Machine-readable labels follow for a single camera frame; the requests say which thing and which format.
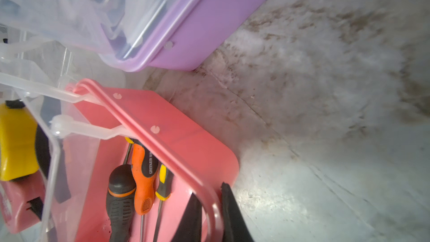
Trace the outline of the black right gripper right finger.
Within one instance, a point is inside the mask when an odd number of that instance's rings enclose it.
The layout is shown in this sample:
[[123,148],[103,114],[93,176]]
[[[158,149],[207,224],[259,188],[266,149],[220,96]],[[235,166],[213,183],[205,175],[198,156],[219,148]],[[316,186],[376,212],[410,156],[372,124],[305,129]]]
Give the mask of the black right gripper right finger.
[[239,206],[227,183],[221,186],[222,213],[224,218],[223,242],[253,242]]

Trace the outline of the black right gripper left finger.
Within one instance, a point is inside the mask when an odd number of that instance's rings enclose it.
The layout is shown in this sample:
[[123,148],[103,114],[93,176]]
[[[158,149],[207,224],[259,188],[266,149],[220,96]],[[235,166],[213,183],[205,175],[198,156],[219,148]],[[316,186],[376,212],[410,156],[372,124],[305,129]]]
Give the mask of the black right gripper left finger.
[[171,242],[201,242],[202,205],[193,193]]

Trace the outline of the pink toolbox with clear lid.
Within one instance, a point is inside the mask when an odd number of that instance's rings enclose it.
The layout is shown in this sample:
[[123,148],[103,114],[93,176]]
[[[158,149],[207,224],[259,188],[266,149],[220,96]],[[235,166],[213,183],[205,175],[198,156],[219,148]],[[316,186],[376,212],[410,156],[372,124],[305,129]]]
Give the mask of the pink toolbox with clear lid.
[[1,59],[1,215],[26,242],[220,242],[235,154],[153,91]]

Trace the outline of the purple toolbox with clear lid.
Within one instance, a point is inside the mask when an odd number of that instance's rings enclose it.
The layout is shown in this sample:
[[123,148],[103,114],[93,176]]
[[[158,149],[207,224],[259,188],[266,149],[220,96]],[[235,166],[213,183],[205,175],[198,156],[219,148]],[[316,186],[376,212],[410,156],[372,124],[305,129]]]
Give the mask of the purple toolbox with clear lid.
[[266,0],[1,0],[1,23],[109,66],[191,71]]

